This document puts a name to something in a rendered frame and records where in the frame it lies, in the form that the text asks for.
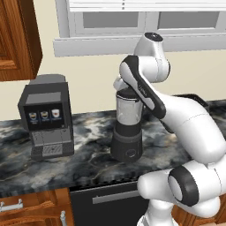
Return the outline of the grey framed window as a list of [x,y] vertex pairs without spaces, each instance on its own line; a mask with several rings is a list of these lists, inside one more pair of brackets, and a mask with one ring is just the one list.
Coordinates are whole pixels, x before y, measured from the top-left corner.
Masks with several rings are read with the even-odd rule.
[[226,11],[70,11],[55,0],[57,57],[132,53],[141,35],[158,33],[168,52],[226,49]]

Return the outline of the wooden drawer front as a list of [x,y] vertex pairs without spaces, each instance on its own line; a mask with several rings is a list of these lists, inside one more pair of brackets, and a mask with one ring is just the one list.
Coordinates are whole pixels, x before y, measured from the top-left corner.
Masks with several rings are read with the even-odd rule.
[[7,198],[0,198],[0,202],[3,201],[4,204],[12,205],[17,204],[18,200],[23,200],[23,207],[17,210],[11,211],[22,211],[22,210],[36,210],[48,207],[71,207],[71,201],[69,196],[69,190],[67,188],[55,189],[51,191],[44,192],[33,192],[28,194],[22,194],[18,196],[11,196]]

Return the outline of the black blender with clear jar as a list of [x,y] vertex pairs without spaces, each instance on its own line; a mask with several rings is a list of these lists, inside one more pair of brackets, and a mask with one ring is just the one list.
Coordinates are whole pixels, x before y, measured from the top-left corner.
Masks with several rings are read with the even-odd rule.
[[143,153],[141,117],[143,103],[117,97],[117,121],[110,152],[120,162],[136,162]]

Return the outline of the wooden cupboard door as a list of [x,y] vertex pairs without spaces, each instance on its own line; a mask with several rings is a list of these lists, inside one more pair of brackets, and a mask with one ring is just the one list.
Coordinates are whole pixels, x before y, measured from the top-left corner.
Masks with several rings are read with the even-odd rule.
[[67,226],[74,226],[69,206],[10,211],[8,214],[0,213],[0,226],[63,226],[60,220],[63,211],[65,211]]

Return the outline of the black dishwasher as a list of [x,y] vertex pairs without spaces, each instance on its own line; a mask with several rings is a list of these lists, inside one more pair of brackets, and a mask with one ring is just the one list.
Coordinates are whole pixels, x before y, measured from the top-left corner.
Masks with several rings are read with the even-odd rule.
[[137,191],[137,182],[72,187],[70,189],[75,226],[136,226],[145,214],[148,200],[141,196],[94,204],[92,198]]

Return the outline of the wooden wall cupboard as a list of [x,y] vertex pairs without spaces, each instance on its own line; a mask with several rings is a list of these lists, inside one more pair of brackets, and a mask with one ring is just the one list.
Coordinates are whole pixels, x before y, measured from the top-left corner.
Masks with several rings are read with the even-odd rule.
[[0,0],[0,81],[35,79],[41,60],[34,0]]

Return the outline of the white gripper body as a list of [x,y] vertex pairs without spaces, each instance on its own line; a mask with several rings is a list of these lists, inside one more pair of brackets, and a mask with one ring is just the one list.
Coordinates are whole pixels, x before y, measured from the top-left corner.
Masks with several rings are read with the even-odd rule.
[[125,89],[128,87],[128,85],[123,81],[120,75],[117,76],[113,83],[113,87],[117,90],[120,91],[122,89]]

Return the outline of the black blender lid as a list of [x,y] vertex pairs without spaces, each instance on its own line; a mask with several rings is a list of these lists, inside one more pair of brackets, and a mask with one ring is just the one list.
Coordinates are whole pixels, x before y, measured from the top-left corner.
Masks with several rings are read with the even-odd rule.
[[130,87],[117,91],[117,97],[120,97],[120,98],[123,98],[126,100],[130,100],[130,101],[135,101],[135,102],[140,101],[139,96]]

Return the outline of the white window blind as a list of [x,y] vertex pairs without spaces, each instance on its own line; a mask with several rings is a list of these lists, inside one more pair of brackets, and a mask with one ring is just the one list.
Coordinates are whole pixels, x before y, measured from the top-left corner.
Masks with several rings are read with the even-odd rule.
[[70,11],[226,11],[226,0],[68,0]]

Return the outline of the dark grey coffee machine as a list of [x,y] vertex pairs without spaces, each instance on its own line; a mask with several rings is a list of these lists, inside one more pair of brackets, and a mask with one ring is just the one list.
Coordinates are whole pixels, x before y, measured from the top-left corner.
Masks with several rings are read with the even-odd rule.
[[71,102],[64,75],[32,79],[22,92],[18,109],[32,142],[33,160],[74,154]]

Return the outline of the wooden base cupboard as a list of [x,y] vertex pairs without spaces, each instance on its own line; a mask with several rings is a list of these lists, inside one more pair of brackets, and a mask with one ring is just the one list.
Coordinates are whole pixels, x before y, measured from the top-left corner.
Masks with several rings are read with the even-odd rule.
[[179,226],[202,226],[204,224],[215,223],[216,226],[223,224],[226,226],[226,194],[220,197],[221,207],[219,212],[210,218],[201,218],[185,212],[182,208],[174,206],[172,216]]

